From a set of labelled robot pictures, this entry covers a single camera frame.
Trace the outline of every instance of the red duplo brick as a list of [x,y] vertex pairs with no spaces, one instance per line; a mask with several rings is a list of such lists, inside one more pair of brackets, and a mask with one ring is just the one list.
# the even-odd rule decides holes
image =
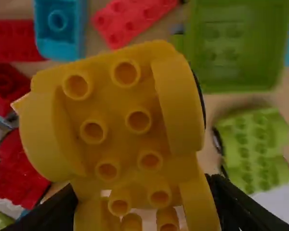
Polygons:
[[0,20],[1,63],[43,60],[35,44],[33,20]]
[[125,46],[135,36],[178,5],[178,0],[113,0],[92,18],[111,49]]
[[30,80],[10,64],[0,64],[0,116],[12,111],[10,104],[30,91]]
[[32,209],[49,185],[28,161],[19,130],[11,131],[0,144],[0,198]]

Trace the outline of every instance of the red lego brick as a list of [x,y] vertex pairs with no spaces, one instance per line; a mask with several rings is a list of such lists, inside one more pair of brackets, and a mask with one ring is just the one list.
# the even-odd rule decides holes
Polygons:
[[113,0],[92,18],[111,49],[121,48],[179,4],[178,0]]
[[10,104],[30,91],[30,80],[10,64],[0,64],[0,116],[12,111]]
[[43,60],[35,45],[33,20],[0,20],[0,62]]
[[32,209],[49,185],[28,161],[19,130],[8,133],[0,144],[0,198]]

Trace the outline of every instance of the toy pile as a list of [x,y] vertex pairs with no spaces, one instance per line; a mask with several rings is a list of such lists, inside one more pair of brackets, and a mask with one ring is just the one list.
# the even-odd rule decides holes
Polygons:
[[[34,19],[0,20],[2,224],[12,222],[2,213],[16,219],[24,210],[33,209],[51,183],[25,154],[11,103],[16,102],[17,107],[17,100],[30,92],[30,80],[10,63],[85,58],[87,23],[110,49],[123,48],[181,4],[188,4],[190,16],[173,31],[171,42],[189,62],[204,93],[273,89],[284,64],[289,0],[238,0],[235,4],[220,0],[112,0],[90,16],[86,0],[34,0]],[[286,62],[289,65],[289,50]],[[289,167],[282,154],[289,127],[275,108],[231,114],[216,121],[212,131],[223,156],[221,171],[245,193],[267,191],[289,181]]]

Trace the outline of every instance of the floor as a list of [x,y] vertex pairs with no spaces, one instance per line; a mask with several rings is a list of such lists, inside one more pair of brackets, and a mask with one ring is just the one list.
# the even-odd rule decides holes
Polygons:
[[[109,0],[92,0],[91,14],[105,6]],[[132,41],[132,44],[152,39],[169,39],[170,29],[177,23],[183,22],[188,15],[188,5],[180,7],[162,21],[154,25],[151,29]],[[32,0],[0,0],[0,19],[7,18],[32,18]],[[87,56],[96,55],[108,50],[106,44],[93,28],[87,28]],[[47,61],[40,63],[13,63],[15,67],[24,72],[29,77],[37,71],[59,64],[58,62]],[[207,110],[207,133],[204,149],[198,153],[200,164],[205,172],[210,174],[218,172],[219,155],[216,153],[211,139],[210,126],[218,117],[233,108],[250,107],[251,105],[270,104],[276,106],[286,121],[289,123],[289,68],[285,68],[282,78],[276,89],[269,93],[252,94],[221,94],[205,95],[205,105]],[[289,143],[284,149],[284,156],[289,162]]]

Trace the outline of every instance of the yellow toy piece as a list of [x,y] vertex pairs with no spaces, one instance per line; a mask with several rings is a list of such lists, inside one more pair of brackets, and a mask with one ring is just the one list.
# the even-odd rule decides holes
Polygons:
[[[158,209],[158,231],[218,231],[196,151],[204,139],[198,90],[187,61],[164,41],[37,73],[13,104],[36,170],[69,180],[79,199],[75,231],[141,231],[132,208]],[[111,190],[108,198],[102,190]]]

